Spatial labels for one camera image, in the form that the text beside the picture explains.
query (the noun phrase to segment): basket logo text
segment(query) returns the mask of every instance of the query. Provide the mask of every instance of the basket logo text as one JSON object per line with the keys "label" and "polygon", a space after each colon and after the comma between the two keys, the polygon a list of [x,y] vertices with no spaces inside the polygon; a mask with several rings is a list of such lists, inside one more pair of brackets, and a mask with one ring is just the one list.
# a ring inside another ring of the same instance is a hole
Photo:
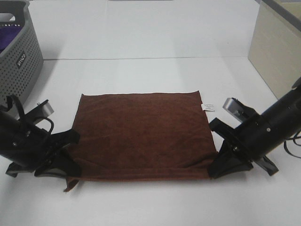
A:
{"label": "basket logo text", "polygon": [[21,68],[21,66],[22,66],[22,64],[24,63],[25,59],[26,59],[26,54],[25,54],[25,52],[23,51],[23,52],[21,53],[20,57],[18,58],[17,62],[16,62],[17,67],[18,67],[19,69]]}

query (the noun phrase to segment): white surface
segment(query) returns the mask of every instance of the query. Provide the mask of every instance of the white surface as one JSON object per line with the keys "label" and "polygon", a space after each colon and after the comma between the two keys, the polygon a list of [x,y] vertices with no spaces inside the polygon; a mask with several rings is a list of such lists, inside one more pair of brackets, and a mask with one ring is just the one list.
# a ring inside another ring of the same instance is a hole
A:
{"label": "white surface", "polygon": [[[49,98],[59,132],[71,127],[81,93],[195,90],[215,105],[208,119],[231,126],[238,122],[222,109],[227,97],[260,113],[276,100],[246,57],[65,60],[45,62],[26,110]],[[221,138],[214,141],[219,148]],[[63,179],[6,176],[9,161],[0,158],[0,225],[299,226],[300,160],[282,147],[269,157],[280,169],[272,177],[255,166],[211,181],[81,182],[66,194]]]}
{"label": "white surface", "polygon": [[246,57],[254,0],[44,0],[29,10],[45,59]]}

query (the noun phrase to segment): white care label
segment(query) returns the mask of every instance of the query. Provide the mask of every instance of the white care label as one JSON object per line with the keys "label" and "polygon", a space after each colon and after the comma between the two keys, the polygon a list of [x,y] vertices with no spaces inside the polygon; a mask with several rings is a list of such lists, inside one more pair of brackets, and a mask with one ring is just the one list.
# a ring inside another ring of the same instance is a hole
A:
{"label": "white care label", "polygon": [[214,112],[214,105],[206,105],[206,104],[201,104],[201,107],[203,111],[209,111],[209,112]]}

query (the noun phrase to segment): gray laundry basket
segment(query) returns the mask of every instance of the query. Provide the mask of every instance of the gray laundry basket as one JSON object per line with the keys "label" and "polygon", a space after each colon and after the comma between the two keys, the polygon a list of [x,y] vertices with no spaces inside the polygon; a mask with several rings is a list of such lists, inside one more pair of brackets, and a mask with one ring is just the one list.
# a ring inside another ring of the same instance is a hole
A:
{"label": "gray laundry basket", "polygon": [[[0,0],[0,13],[11,13],[15,21],[0,22],[4,26],[22,27],[19,34],[0,53],[0,105],[6,96],[15,94],[23,104],[30,94],[43,66],[43,56],[24,0]],[[9,111],[16,114],[15,108]]]}

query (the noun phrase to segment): purple cloth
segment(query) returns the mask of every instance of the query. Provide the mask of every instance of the purple cloth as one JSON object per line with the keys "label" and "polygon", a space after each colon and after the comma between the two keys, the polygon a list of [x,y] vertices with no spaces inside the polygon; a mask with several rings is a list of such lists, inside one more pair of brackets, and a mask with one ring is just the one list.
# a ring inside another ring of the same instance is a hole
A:
{"label": "purple cloth", "polygon": [[22,27],[8,26],[0,28],[0,53],[10,44],[19,34]]}

